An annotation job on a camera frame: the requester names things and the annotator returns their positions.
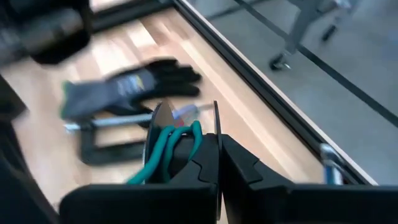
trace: teal cable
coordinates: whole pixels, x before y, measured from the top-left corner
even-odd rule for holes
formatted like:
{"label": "teal cable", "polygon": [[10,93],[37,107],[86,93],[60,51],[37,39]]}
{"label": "teal cable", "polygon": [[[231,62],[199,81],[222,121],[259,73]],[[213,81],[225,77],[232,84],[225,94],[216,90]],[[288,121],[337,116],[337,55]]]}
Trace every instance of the teal cable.
{"label": "teal cable", "polygon": [[169,174],[169,165],[173,158],[174,147],[184,133],[193,133],[193,136],[195,138],[195,141],[193,143],[193,149],[191,150],[191,153],[188,158],[189,161],[195,155],[203,140],[203,135],[201,132],[201,126],[199,121],[194,121],[190,127],[177,128],[173,132],[173,134],[169,137],[169,140],[167,141],[165,154],[162,161],[162,175],[163,175],[163,180],[165,182],[168,182],[171,179]]}
{"label": "teal cable", "polygon": [[159,138],[155,143],[148,162],[145,164],[143,169],[141,169],[133,178],[128,180],[128,184],[141,184],[152,176],[162,158],[163,150],[166,146],[169,135],[174,131],[174,129],[174,126],[167,126],[162,130],[162,132],[160,132]]}

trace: caster wheel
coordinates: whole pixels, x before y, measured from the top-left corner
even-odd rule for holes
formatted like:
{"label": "caster wheel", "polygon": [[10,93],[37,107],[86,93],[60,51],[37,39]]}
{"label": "caster wheel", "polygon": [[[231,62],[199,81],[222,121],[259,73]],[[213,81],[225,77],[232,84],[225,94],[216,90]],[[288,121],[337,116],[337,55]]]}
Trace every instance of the caster wheel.
{"label": "caster wheel", "polygon": [[269,61],[269,68],[272,71],[279,71],[282,70],[283,68],[290,68],[287,63],[286,63],[286,58],[283,54],[279,54],[271,61]]}
{"label": "caster wheel", "polygon": [[336,30],[337,30],[336,26],[334,25],[330,26],[326,30],[326,32],[322,35],[322,42],[327,42],[330,39],[330,37],[336,32]]}

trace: work glove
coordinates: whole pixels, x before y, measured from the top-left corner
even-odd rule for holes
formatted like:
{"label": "work glove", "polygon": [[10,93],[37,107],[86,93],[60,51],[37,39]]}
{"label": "work glove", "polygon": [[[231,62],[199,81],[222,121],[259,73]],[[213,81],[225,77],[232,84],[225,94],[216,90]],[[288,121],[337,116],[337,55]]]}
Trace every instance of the work glove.
{"label": "work glove", "polygon": [[116,115],[150,112],[143,100],[166,96],[198,96],[192,83],[201,80],[191,66],[181,66],[166,58],[128,69],[105,80],[64,84],[66,96],[61,110],[63,119],[83,119],[99,111]]}

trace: gray floor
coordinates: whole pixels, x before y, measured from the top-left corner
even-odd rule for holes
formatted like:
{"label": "gray floor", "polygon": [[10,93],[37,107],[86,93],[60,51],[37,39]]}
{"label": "gray floor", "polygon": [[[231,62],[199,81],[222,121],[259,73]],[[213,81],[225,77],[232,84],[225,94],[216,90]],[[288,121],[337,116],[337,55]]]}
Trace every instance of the gray floor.
{"label": "gray floor", "polygon": [[[196,4],[206,17],[236,5],[233,0],[196,0]],[[298,11],[286,0],[268,0],[253,7],[285,32]],[[398,114],[398,2],[363,0],[352,20],[327,45],[320,44],[332,18],[329,15],[316,21],[303,45]],[[398,184],[395,126],[300,53],[290,61],[292,70],[270,71],[268,61],[281,51],[284,40],[247,11],[211,23],[379,184]]]}

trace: wooden workbench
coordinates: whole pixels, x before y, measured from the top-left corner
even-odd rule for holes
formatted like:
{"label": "wooden workbench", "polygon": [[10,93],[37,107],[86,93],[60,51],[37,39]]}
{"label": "wooden workbench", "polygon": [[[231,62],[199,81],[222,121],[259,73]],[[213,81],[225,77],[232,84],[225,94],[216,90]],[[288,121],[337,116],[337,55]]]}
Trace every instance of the wooden workbench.
{"label": "wooden workbench", "polygon": [[[56,206],[65,194],[82,185],[123,183],[142,165],[139,161],[89,167],[78,159],[76,136],[65,132],[58,116],[61,82],[99,79],[117,69],[166,56],[190,64],[203,75],[198,85],[201,96],[169,98],[175,108],[216,100],[223,133],[291,180],[322,181],[322,167],[310,151],[178,12],[167,10],[96,35],[86,49],[57,67],[28,60],[1,71],[29,109],[14,121],[14,127],[29,169],[50,203]],[[146,105],[154,108],[159,101]],[[200,121],[204,133],[214,131],[212,111],[202,114]],[[146,135],[137,126],[100,134],[100,144]]]}

